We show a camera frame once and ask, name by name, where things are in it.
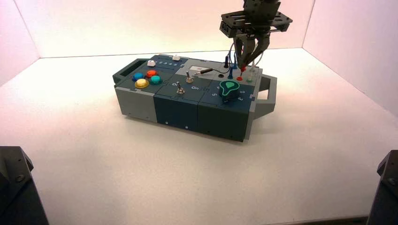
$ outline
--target panel seam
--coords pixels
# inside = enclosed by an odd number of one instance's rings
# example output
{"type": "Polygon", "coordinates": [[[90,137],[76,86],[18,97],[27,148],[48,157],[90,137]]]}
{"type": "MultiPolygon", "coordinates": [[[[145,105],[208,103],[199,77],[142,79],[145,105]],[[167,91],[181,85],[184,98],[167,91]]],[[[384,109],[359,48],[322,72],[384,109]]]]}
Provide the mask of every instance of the panel seam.
{"type": "Polygon", "coordinates": [[[31,41],[32,41],[33,45],[35,46],[37,57],[38,57],[38,59],[40,59],[41,58],[40,57],[40,53],[38,51],[38,48],[36,46],[35,41],[33,40],[32,34],[31,34],[30,30],[28,29],[28,25],[26,24],[26,21],[25,21],[25,19],[22,16],[21,10],[19,10],[19,7],[18,7],[17,3],[15,2],[15,0],[13,0],[13,2],[15,4],[16,9],[18,10],[18,13],[19,13],[20,17],[22,18],[23,24],[25,26],[25,29],[28,31],[28,34],[29,34],[29,37],[31,38],[31,41]]]}
{"type": "Polygon", "coordinates": [[[304,35],[304,39],[303,39],[303,43],[301,44],[301,48],[304,48],[304,43],[305,43],[306,38],[307,38],[307,33],[308,33],[308,28],[309,28],[309,26],[310,26],[310,22],[311,22],[311,18],[312,18],[312,13],[314,12],[315,2],[316,2],[316,0],[314,0],[314,2],[313,2],[313,4],[312,4],[312,9],[311,9],[311,13],[310,13],[310,18],[308,19],[307,28],[306,28],[306,34],[304,35]]]}

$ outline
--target black metal bracket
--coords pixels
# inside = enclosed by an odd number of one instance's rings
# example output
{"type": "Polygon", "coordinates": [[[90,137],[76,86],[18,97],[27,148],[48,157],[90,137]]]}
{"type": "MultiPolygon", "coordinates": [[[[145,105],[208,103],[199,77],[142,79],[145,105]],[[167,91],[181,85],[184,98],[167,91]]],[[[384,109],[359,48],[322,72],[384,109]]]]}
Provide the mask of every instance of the black metal bracket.
{"type": "Polygon", "coordinates": [[[0,224],[48,224],[32,170],[21,147],[0,146],[0,224]]]}
{"type": "Polygon", "coordinates": [[[270,33],[285,32],[293,22],[278,12],[280,5],[279,0],[245,0],[243,11],[221,15],[220,30],[234,39],[240,69],[268,48],[270,33]]]}
{"type": "Polygon", "coordinates": [[[398,150],[392,150],[382,160],[377,173],[380,183],[367,224],[398,224],[398,150]]]}

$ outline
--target teal knob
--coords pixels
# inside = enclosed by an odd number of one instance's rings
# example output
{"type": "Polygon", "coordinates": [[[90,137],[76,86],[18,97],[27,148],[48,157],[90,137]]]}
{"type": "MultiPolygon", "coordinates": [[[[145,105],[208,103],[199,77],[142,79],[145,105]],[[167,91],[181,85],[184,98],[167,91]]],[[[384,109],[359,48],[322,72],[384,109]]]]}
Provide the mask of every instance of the teal knob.
{"type": "Polygon", "coordinates": [[[151,77],[151,79],[149,80],[149,83],[151,83],[152,85],[158,85],[162,83],[161,77],[160,76],[153,76],[151,77]]]}
{"type": "Polygon", "coordinates": [[[218,94],[222,97],[223,102],[228,102],[239,97],[240,85],[236,81],[226,80],[220,82],[220,90],[218,94]]]}

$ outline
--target orange button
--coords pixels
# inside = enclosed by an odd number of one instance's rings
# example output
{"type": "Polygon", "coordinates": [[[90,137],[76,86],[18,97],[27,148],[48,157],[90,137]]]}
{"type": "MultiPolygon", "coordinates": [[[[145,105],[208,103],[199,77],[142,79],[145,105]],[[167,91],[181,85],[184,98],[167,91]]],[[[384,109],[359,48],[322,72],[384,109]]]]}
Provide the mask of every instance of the orange button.
{"type": "Polygon", "coordinates": [[[156,70],[148,70],[148,72],[146,73],[146,77],[148,79],[150,79],[153,76],[156,76],[158,74],[158,72],[156,72],[156,70]]]}

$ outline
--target white wall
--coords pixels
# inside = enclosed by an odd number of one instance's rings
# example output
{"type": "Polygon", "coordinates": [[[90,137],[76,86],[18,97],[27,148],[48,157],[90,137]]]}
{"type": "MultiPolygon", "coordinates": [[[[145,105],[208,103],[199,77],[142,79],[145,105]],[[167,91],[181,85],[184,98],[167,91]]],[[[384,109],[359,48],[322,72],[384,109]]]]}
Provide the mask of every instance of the white wall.
{"type": "MultiPolygon", "coordinates": [[[[41,57],[227,50],[221,14],[243,0],[15,0],[41,57]]],[[[294,22],[271,48],[302,47],[314,0],[283,0],[294,22]]]]}
{"type": "Polygon", "coordinates": [[[397,0],[317,0],[304,42],[307,51],[396,116],[397,9],[397,0]]]}
{"type": "Polygon", "coordinates": [[[0,0],[0,86],[38,59],[13,0],[0,0]]]}

